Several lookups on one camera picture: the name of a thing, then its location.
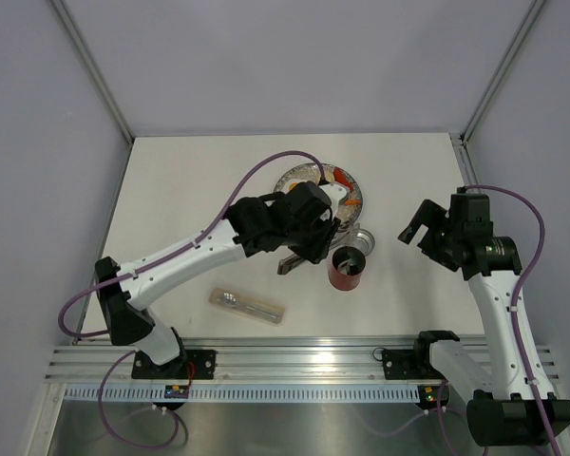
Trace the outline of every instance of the white tabletop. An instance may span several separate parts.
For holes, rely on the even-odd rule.
[[[222,266],[172,290],[152,310],[183,337],[411,335],[422,330],[483,333],[462,274],[397,240],[424,199],[449,206],[463,184],[447,134],[278,135],[138,138],[104,249],[118,262],[137,259],[195,234],[213,219],[241,177],[282,150],[304,150],[346,169],[361,186],[359,221],[376,238],[359,287],[339,292],[325,261],[276,274],[286,248]],[[272,192],[287,158],[267,165],[241,196]],[[286,308],[280,325],[208,303],[219,286]],[[95,297],[85,331],[104,329]]]

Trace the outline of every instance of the round plate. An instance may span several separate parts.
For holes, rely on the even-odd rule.
[[[337,167],[332,164],[323,163],[323,167],[325,169],[325,179],[329,182],[335,182],[335,178],[333,177],[333,170]],[[338,228],[338,232],[346,232],[352,226],[353,223],[359,218],[361,215],[361,210],[363,209],[363,195],[361,194],[361,189],[357,184],[356,180],[352,178],[352,176],[346,172],[346,170],[342,169],[344,176],[346,179],[352,184],[352,192],[349,194],[350,200],[360,200],[360,204],[355,204],[351,206],[346,206],[344,204],[340,204],[337,213],[335,214],[341,220],[340,227]],[[287,182],[293,179],[302,179],[304,181],[312,181],[314,183],[319,183],[319,179],[321,175],[319,173],[319,168],[314,163],[304,163],[296,166],[295,168],[290,169],[286,172],[276,183],[275,185],[275,192],[289,192],[289,188],[285,188]]]

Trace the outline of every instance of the gray wall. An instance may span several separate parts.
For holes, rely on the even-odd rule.
[[[483,183],[523,193],[544,215],[547,241],[525,287],[527,310],[570,397],[570,0],[547,2],[471,150]],[[536,222],[515,201],[493,201],[499,231],[518,241],[527,264]]]
[[[0,455],[12,456],[56,316],[91,279],[124,140],[43,0],[0,0]]]
[[[138,136],[462,131],[530,0],[66,0]]]

